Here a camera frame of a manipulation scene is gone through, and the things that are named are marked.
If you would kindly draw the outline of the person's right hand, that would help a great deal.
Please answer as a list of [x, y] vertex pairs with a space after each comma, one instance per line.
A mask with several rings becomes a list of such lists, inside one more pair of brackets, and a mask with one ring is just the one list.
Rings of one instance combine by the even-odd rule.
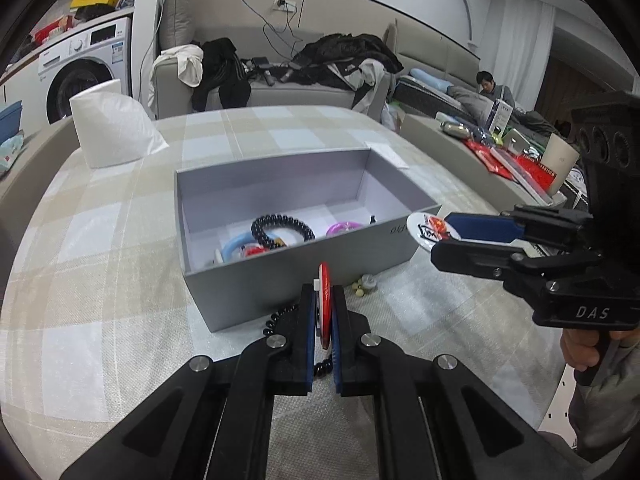
[[[600, 353], [596, 349], [600, 335], [596, 330], [563, 330], [560, 347], [567, 365], [584, 372], [593, 367], [600, 360]], [[622, 346], [632, 346], [639, 341], [639, 330], [628, 332], [611, 332], [612, 341], [618, 341]]]

